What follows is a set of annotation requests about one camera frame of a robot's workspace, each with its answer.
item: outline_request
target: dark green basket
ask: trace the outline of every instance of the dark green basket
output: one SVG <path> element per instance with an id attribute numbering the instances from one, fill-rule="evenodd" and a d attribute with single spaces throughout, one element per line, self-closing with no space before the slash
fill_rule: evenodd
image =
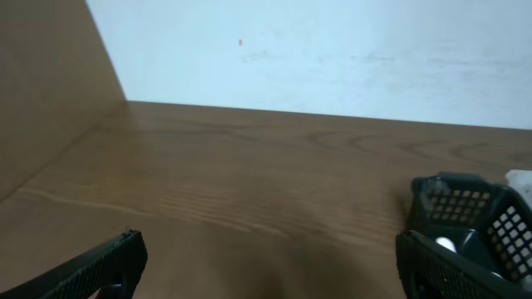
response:
<path id="1" fill-rule="evenodd" d="M 453 173 L 414 179 L 411 187 L 406 230 L 431 240 L 449 238 L 457 256 L 501 275 L 490 273 L 503 284 L 532 287 L 532 213 L 517 192 Z"/>

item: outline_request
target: black plastic object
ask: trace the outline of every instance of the black plastic object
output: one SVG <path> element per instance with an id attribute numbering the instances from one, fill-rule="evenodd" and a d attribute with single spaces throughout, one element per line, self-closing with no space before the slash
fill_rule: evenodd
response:
<path id="1" fill-rule="evenodd" d="M 411 187 L 414 201 L 407 230 L 421 233 L 428 243 L 467 261 L 455 265 L 459 272 L 476 264 L 502 285 L 523 292 L 532 287 L 532 213 L 517 192 L 477 175 L 452 173 L 414 179 Z M 436 244 L 438 237 L 449 238 L 456 253 Z M 433 250 L 432 255 L 443 258 L 439 251 Z M 479 283 L 486 288 L 491 282 Z M 525 294 L 532 297 L 532 292 Z"/>
<path id="2" fill-rule="evenodd" d="M 129 230 L 58 267 L 0 294 L 7 298 L 132 298 L 148 253 L 139 231 Z"/>
<path id="3" fill-rule="evenodd" d="M 497 277 L 414 231 L 396 237 L 397 269 L 409 299 L 530 299 L 532 293 Z"/>

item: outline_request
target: wood grain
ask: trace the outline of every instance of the wood grain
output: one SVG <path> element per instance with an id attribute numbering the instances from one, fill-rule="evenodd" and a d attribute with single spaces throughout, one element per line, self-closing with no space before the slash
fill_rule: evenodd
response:
<path id="1" fill-rule="evenodd" d="M 0 2 L 0 199 L 124 101 L 82 0 Z"/>
<path id="2" fill-rule="evenodd" d="M 525 130 L 130 102 L 0 204 L 0 290 L 129 225 L 136 297 L 403 298 L 411 179 L 502 182 L 531 150 Z"/>

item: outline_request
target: white object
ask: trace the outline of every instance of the white object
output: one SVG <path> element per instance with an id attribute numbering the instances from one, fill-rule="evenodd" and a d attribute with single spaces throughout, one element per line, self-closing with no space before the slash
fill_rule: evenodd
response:
<path id="1" fill-rule="evenodd" d="M 532 171 L 513 169 L 506 174 L 508 185 L 532 208 Z"/>
<path id="2" fill-rule="evenodd" d="M 532 129 L 530 0 L 87 3 L 128 100 Z"/>
<path id="3" fill-rule="evenodd" d="M 456 252 L 456 246 L 449 238 L 438 237 L 436 239 L 436 243 L 440 244 L 444 248 L 451 250 L 452 252 Z"/>

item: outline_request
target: basket grid holes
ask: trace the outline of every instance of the basket grid holes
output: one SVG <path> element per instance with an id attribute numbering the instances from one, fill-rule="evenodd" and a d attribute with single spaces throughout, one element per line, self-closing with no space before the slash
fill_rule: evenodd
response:
<path id="1" fill-rule="evenodd" d="M 514 206 L 510 206 L 487 230 L 492 246 L 514 282 L 532 283 L 532 232 Z"/>
<path id="2" fill-rule="evenodd" d="M 470 190 L 432 190 L 429 199 L 433 204 L 429 218 L 459 224 L 473 224 L 486 206 L 491 194 Z"/>

